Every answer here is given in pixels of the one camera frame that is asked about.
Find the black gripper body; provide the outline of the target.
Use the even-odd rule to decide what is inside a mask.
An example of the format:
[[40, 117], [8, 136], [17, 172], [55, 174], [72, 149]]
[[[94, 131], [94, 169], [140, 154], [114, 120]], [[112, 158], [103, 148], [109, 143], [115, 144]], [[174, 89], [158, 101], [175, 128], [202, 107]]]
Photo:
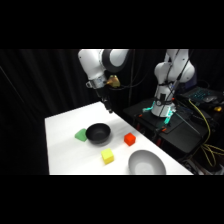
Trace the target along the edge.
[[111, 107], [109, 93], [108, 93], [107, 89], [105, 87], [100, 88], [98, 90], [98, 94], [99, 94], [99, 97], [101, 98], [101, 101], [103, 102], [103, 104], [105, 106], [108, 105], [109, 107]]

